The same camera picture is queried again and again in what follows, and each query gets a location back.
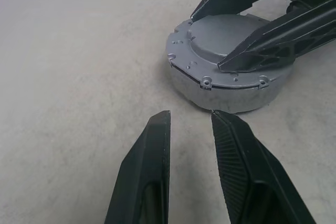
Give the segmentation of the grey toothed gear ring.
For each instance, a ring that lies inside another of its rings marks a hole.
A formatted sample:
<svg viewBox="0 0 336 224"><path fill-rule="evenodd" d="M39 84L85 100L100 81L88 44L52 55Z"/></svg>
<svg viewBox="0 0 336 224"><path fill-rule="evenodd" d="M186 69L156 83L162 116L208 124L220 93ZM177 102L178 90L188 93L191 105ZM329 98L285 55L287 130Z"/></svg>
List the grey toothed gear ring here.
<svg viewBox="0 0 336 224"><path fill-rule="evenodd" d="M166 53L171 69L205 88L247 89L285 80L292 67L252 73L223 73L217 64L256 29L269 21L247 15L206 16L186 20L168 36Z"/></svg>

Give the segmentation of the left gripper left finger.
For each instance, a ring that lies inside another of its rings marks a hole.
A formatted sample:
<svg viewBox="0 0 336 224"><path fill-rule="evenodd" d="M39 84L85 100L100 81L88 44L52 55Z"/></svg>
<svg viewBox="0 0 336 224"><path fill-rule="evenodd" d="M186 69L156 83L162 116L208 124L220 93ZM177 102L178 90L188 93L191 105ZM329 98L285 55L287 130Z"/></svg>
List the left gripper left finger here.
<svg viewBox="0 0 336 224"><path fill-rule="evenodd" d="M121 162L104 224L169 224L171 112L151 116Z"/></svg>

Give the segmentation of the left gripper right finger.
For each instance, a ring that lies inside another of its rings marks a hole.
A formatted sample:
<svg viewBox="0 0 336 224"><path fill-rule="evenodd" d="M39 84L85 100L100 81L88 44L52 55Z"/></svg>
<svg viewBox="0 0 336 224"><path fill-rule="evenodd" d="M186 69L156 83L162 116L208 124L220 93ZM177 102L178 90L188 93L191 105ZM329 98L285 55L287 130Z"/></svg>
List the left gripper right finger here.
<svg viewBox="0 0 336 224"><path fill-rule="evenodd" d="M316 224L280 161L236 115L211 113L230 224Z"/></svg>

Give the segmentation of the silver motor stator housing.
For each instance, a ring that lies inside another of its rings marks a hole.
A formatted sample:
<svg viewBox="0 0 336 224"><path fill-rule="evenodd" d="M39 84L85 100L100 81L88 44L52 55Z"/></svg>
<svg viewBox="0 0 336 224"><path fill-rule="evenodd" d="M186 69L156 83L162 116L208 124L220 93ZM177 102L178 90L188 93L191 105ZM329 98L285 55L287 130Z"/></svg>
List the silver motor stator housing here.
<svg viewBox="0 0 336 224"><path fill-rule="evenodd" d="M176 90L198 107L235 114L253 111L272 102L291 74L292 66L280 71L280 76L275 78L259 74L255 86L241 88L216 87L208 76L198 82L175 66L171 68L171 78Z"/></svg>

